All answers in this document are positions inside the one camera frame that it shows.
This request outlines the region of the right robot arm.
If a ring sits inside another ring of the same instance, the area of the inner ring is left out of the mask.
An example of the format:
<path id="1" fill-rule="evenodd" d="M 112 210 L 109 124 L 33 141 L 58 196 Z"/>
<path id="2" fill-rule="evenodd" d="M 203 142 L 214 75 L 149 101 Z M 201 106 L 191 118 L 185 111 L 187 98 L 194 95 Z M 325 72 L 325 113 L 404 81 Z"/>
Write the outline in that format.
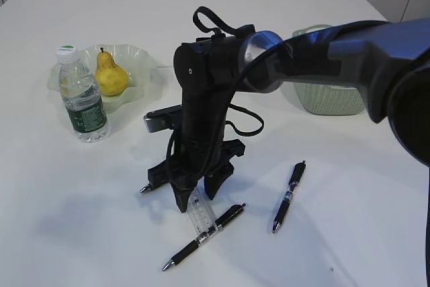
<path id="1" fill-rule="evenodd" d="M 388 120 L 399 143 L 429 164 L 429 20 L 361 21 L 287 40 L 243 26 L 183 43 L 173 57 L 182 89 L 178 106 L 150 112 L 150 132 L 172 130 L 165 160 L 149 169 L 147 190 L 170 183 L 185 212 L 204 180 L 213 198 L 232 175 L 239 140 L 224 140 L 226 112 L 237 92 L 270 93 L 283 82 L 354 87 L 370 119 Z"/>

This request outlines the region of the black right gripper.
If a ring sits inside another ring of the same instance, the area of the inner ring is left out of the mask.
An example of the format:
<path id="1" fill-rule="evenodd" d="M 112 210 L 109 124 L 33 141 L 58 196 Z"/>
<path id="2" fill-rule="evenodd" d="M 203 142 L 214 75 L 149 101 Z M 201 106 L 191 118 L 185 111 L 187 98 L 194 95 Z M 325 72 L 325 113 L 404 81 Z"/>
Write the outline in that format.
<path id="1" fill-rule="evenodd" d="M 172 130 L 173 148 L 167 150 L 163 162 L 148 170 L 148 183 L 153 190 L 171 184 L 181 213 L 186 212 L 189 197 L 202 177 L 205 193 L 213 200 L 234 172 L 230 159 L 245 152 L 240 140 L 224 140 L 225 126 L 232 125 L 223 108 L 227 97 L 226 91 L 184 93 L 182 123 Z"/>

